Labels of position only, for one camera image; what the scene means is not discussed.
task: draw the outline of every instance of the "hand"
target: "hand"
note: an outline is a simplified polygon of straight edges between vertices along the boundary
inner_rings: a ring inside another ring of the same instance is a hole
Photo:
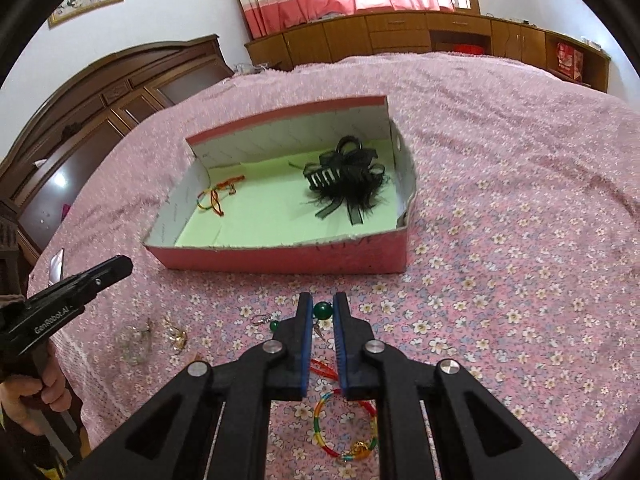
[[[51,341],[47,343],[47,351],[49,361],[42,373],[42,380],[12,375],[0,384],[0,403],[6,415],[26,431],[37,436],[43,434],[42,430],[29,416],[27,408],[20,401],[21,396],[35,395],[42,391],[40,394],[42,402],[48,404],[54,412],[64,412],[71,407],[71,393],[66,389],[66,379],[60,370],[60,364],[55,357],[56,348]]]

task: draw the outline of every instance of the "flower pattern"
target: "flower pattern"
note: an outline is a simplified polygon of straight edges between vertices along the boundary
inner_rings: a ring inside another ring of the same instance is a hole
[[[380,93],[419,174],[404,274],[179,272],[140,244],[191,161],[185,136],[275,105]],[[31,292],[43,288],[62,247],[69,273],[118,253],[134,261],[130,278],[54,338],[91,443],[196,352],[222,364],[270,338],[252,316],[284,319],[302,290],[316,301],[343,290],[377,338],[411,359],[459,360],[569,467],[596,476],[640,422],[638,130],[640,118],[609,96],[516,62],[442,54],[232,78],[158,112],[94,173],[31,277]],[[188,332],[186,350],[172,355],[158,322],[149,361],[127,365],[118,331],[165,317]],[[330,329],[314,336],[314,357],[335,366]],[[332,386],[311,376],[307,399],[272,404],[267,478],[377,478],[377,454],[341,464],[313,442],[313,406]],[[357,404],[334,398],[321,417],[340,452],[369,437]]]

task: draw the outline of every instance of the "box side panel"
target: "box side panel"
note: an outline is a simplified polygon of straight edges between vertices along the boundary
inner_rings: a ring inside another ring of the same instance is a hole
[[[391,121],[391,140],[396,162],[396,194],[398,196],[398,227],[406,225],[406,213],[417,190],[417,172],[411,151],[396,124]]]
[[[182,180],[162,204],[143,243],[156,247],[172,247],[193,214],[198,193],[209,186],[207,168],[199,160],[194,160]]]
[[[148,250],[169,269],[253,274],[390,274],[406,270],[408,229],[332,244],[250,250]]]
[[[191,148],[207,168],[232,166],[328,150],[348,135],[363,141],[388,139],[389,122],[385,102],[273,120],[211,137]]]

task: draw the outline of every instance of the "pink cardboard box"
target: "pink cardboard box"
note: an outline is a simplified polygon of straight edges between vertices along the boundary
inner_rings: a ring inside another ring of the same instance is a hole
[[[344,136],[376,149],[374,162],[385,166],[378,204],[355,226],[345,205],[317,218],[322,206],[300,171]],[[261,274],[406,269],[416,173],[385,96],[279,108],[186,140],[195,160],[143,239],[165,267]],[[220,195],[223,216],[197,207],[203,190],[239,174],[246,177],[236,184],[237,192]]]

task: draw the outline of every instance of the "green bead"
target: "green bead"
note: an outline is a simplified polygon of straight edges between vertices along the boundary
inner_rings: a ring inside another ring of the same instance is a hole
[[[316,319],[329,319],[334,314],[334,308],[328,301],[318,301],[314,305],[314,317]]]

